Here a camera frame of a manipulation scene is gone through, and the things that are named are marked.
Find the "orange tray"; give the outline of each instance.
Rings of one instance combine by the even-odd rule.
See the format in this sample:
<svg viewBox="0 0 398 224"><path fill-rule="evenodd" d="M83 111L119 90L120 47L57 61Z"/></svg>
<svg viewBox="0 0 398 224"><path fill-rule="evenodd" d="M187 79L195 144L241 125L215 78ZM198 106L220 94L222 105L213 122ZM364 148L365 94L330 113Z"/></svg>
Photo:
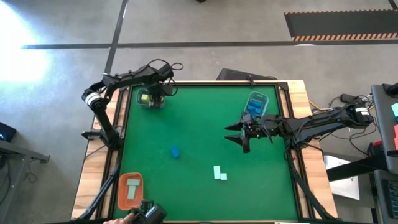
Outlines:
<svg viewBox="0 0 398 224"><path fill-rule="evenodd" d="M129 193L129 186L127 185L128 179L139 179L139 185L136 187L136 195L134 199L127 199ZM121 210L130 210L133 208L139 208L140 203L144 199L144 180L140 173L127 173L123 174L119 178L119 190L118 190L118 207Z"/></svg>

